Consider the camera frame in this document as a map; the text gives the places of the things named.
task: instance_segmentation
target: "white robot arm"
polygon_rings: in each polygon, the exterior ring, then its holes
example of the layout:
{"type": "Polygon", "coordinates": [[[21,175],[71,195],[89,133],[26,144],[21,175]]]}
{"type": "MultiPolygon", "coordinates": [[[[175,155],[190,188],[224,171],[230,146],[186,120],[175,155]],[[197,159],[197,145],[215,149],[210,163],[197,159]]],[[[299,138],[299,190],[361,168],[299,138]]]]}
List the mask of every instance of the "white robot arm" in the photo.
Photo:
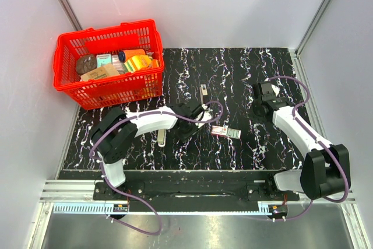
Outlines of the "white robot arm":
{"type": "Polygon", "coordinates": [[[93,129],[91,139],[93,142],[97,142],[106,131],[120,120],[133,118],[122,124],[117,131],[112,131],[98,146],[98,155],[103,161],[105,174],[114,187],[118,187],[125,182],[122,160],[135,137],[160,129],[176,128],[178,137],[184,141],[204,125],[204,123],[191,123],[167,113],[203,122],[212,119],[207,106],[202,106],[196,99],[192,99],[187,104],[163,106],[156,110],[147,111],[145,114],[144,112],[124,113],[120,108],[114,108],[93,129]]]}
{"type": "Polygon", "coordinates": [[[311,199],[343,191],[345,182],[325,147],[338,160],[350,188],[347,148],[341,144],[333,145],[318,134],[296,111],[294,112],[294,107],[290,106],[286,99],[277,97],[278,88],[270,82],[255,84],[253,90],[251,117],[259,122],[271,122],[280,128],[305,158],[301,170],[287,170],[275,175],[277,189],[304,192],[311,199]]]}

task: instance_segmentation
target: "black marble mat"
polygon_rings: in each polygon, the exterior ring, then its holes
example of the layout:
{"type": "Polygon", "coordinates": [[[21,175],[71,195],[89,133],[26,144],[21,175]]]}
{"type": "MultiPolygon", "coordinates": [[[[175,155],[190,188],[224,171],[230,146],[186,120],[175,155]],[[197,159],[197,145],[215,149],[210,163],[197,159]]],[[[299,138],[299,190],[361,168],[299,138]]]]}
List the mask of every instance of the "black marble mat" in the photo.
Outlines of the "black marble mat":
{"type": "MultiPolygon", "coordinates": [[[[281,130],[273,125],[255,124],[248,118],[252,87],[256,82],[277,75],[295,76],[286,48],[207,48],[164,50],[164,96],[122,104],[124,110],[144,111],[165,103],[180,103],[199,96],[199,85],[207,84],[211,100],[224,106],[218,125],[240,129],[241,139],[212,136],[210,125],[182,143],[173,132],[167,133],[166,146],[160,148],[156,133],[135,139],[124,169],[166,170],[247,170],[297,169],[302,165],[299,151],[281,130]]],[[[300,88],[292,81],[276,82],[281,96],[292,103],[302,100],[300,88]]],[[[97,170],[88,157],[92,144],[89,130],[97,125],[110,107],[91,111],[80,109],[64,170],[97,170]]],[[[300,114],[307,121],[305,108],[300,114]]]]}

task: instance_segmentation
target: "red basket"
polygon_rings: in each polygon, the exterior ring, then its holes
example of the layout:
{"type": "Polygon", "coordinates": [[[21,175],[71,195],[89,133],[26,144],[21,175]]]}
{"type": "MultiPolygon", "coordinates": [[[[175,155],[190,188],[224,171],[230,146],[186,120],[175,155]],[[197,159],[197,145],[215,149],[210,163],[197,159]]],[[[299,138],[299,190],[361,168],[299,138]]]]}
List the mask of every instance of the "red basket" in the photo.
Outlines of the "red basket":
{"type": "Polygon", "coordinates": [[[121,23],[106,29],[86,29],[58,37],[53,59],[53,86],[65,92],[84,109],[90,110],[162,94],[162,42],[154,20],[121,23]],[[141,48],[154,52],[160,66],[120,76],[80,82],[76,61],[87,54],[116,54],[119,50],[141,48]]]}

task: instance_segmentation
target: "wire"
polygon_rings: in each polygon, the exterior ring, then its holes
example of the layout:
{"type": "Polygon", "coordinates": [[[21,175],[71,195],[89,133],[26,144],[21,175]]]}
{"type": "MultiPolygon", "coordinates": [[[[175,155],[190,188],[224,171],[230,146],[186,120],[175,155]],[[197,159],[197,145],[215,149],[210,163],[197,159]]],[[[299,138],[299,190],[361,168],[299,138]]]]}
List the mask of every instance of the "wire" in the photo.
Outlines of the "wire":
{"type": "Polygon", "coordinates": [[[286,202],[287,202],[287,194],[284,195],[284,202],[282,203],[282,205],[286,205],[286,202]]]}
{"type": "Polygon", "coordinates": [[[94,151],[97,149],[97,147],[99,146],[99,144],[101,144],[101,142],[110,134],[112,133],[113,130],[115,130],[116,128],[118,128],[120,125],[130,121],[130,120],[133,120],[133,119],[136,119],[136,118],[141,118],[141,117],[144,117],[144,116],[148,116],[148,115],[156,115],[156,114],[166,114],[166,115],[171,115],[171,116],[175,116],[179,119],[182,119],[182,120],[185,120],[185,121],[188,121],[188,122],[194,122],[194,123],[201,123],[201,124],[209,124],[211,122],[215,122],[217,121],[218,119],[220,119],[220,117],[223,115],[223,105],[218,102],[218,101],[209,101],[207,102],[205,105],[210,105],[210,104],[217,104],[220,108],[219,110],[219,113],[217,115],[216,118],[214,119],[211,119],[211,120],[208,120],[208,121],[201,121],[201,120],[193,120],[193,119],[189,119],[189,118],[186,118],[186,117],[183,117],[183,116],[180,116],[178,114],[175,114],[175,113],[172,113],[172,112],[162,112],[162,111],[150,111],[150,112],[144,112],[144,113],[140,113],[138,115],[135,115],[135,116],[132,116],[132,117],[129,117],[129,118],[126,118],[124,120],[121,120],[119,122],[117,122],[115,125],[113,125],[111,128],[108,129],[107,132],[105,132],[103,134],[103,136],[101,136],[98,141],[93,145],[92,149],[89,151],[89,157],[93,160],[99,160],[100,161],[100,168],[101,168],[101,172],[103,174],[103,177],[105,179],[105,182],[107,183],[107,185],[112,189],[114,190],[115,192],[121,194],[121,195],[124,195],[125,197],[127,198],[133,198],[133,199],[136,199],[140,202],[142,202],[143,204],[145,204],[157,217],[157,220],[158,220],[158,224],[159,224],[159,228],[156,232],[148,232],[148,231],[145,231],[145,230],[142,230],[138,227],[135,227],[135,226],[132,226],[126,222],[123,222],[123,221],[120,221],[118,219],[114,219],[114,218],[111,218],[111,221],[113,222],[117,222],[119,224],[122,224],[124,226],[127,226],[133,230],[136,230],[138,231],[139,233],[143,233],[143,234],[148,234],[148,235],[151,235],[151,236],[157,236],[161,233],[162,231],[162,221],[161,221],[161,217],[159,216],[158,212],[147,202],[145,201],[144,199],[142,199],[141,197],[137,197],[136,195],[131,195],[131,194],[127,194],[126,192],[122,192],[121,190],[118,190],[117,188],[115,188],[111,183],[110,181],[108,180],[108,178],[106,177],[106,173],[105,173],[105,170],[104,170],[104,164],[101,160],[101,158],[99,157],[95,157],[93,156],[93,153],[94,151]]]}
{"type": "Polygon", "coordinates": [[[307,205],[307,207],[302,211],[302,213],[298,214],[297,216],[286,218],[286,220],[280,220],[279,219],[279,220],[276,220],[276,221],[277,222],[285,222],[285,221],[294,221],[294,220],[297,220],[300,217],[303,217],[311,209],[311,206],[312,206],[313,203],[314,203],[314,201],[311,200],[309,202],[309,205],[307,205]]]}

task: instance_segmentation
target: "white wall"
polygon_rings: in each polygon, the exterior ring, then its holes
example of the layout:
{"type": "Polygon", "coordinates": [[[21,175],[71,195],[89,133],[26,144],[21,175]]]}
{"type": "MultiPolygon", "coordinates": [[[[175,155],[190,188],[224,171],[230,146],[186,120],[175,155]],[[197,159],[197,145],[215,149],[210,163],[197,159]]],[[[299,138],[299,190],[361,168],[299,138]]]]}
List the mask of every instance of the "white wall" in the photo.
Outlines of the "white wall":
{"type": "Polygon", "coordinates": [[[153,18],[166,48],[296,48],[322,0],[69,1],[83,28],[153,18]]]}
{"type": "Polygon", "coordinates": [[[371,242],[372,31],[372,0],[333,0],[301,54],[327,136],[350,151],[352,190],[371,242]]]}
{"type": "Polygon", "coordinates": [[[22,248],[45,180],[53,178],[75,104],[52,86],[58,0],[0,0],[0,247],[22,248]]]}

